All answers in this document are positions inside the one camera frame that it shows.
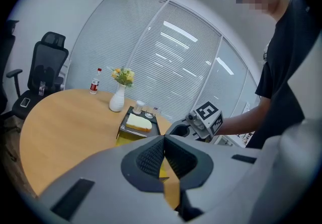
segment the floor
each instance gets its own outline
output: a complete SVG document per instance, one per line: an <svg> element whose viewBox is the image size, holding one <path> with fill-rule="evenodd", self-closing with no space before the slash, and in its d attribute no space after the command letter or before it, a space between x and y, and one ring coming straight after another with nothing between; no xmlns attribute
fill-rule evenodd
<svg viewBox="0 0 322 224"><path fill-rule="evenodd" d="M23 120L15 116L5 120L5 128L14 127L14 126L18 128L22 128ZM1 144L0 144L1 162L13 185L18 190L29 193L30 195L36 198L37 195L29 185L21 165L21 160L19 155L19 143L20 143L20 134L17 132L16 129L12 129L2 134Z"/></svg>

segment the black office chair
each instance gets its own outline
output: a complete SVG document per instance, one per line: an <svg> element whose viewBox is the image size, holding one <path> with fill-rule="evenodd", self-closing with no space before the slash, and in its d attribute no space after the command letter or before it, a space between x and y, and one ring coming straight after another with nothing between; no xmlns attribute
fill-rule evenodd
<svg viewBox="0 0 322 224"><path fill-rule="evenodd" d="M68 50L64 48L65 36L48 32L41 41L38 41L34 48L32 63L28 79L29 90L20 95L18 74L21 69L7 73L8 78L15 79L15 86L18 100L12 107L12 113L21 119L26 119L32 108L46 96L60 91L63 78L59 77L59 72L68 57ZM45 82L44 95L40 96L40 82ZM26 108L21 106L24 98L30 99Z"/></svg>

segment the smartphone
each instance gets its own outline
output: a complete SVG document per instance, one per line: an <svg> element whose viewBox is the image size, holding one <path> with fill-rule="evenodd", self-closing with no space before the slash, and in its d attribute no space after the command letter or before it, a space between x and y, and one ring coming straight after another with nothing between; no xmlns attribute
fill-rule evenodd
<svg viewBox="0 0 322 224"><path fill-rule="evenodd" d="M22 102L20 103L20 106L23 107L23 108L26 108L28 106L29 102L30 102L30 99L24 98L22 100Z"/></svg>

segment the black t-shirt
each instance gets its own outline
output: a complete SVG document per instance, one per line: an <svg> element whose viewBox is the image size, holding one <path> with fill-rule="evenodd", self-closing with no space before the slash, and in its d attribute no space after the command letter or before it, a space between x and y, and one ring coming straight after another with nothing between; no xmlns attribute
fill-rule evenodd
<svg viewBox="0 0 322 224"><path fill-rule="evenodd" d="M303 112L287 81L310 52L320 28L304 0L290 0L285 14L276 23L268 46L267 62L256 94L271 99L260 128L247 144L262 148L267 138L304 119Z"/></svg>

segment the person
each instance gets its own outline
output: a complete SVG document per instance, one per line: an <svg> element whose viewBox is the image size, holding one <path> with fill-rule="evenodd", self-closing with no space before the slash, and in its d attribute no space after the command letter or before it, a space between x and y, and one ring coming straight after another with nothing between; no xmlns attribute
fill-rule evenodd
<svg viewBox="0 0 322 224"><path fill-rule="evenodd" d="M262 148L266 139L281 135L287 127L304 119L287 81L310 52L320 28L304 0L236 2L261 10L275 20L276 26L255 92L261 97L259 105L242 115L225 118L217 135L255 131L247 147Z"/></svg>

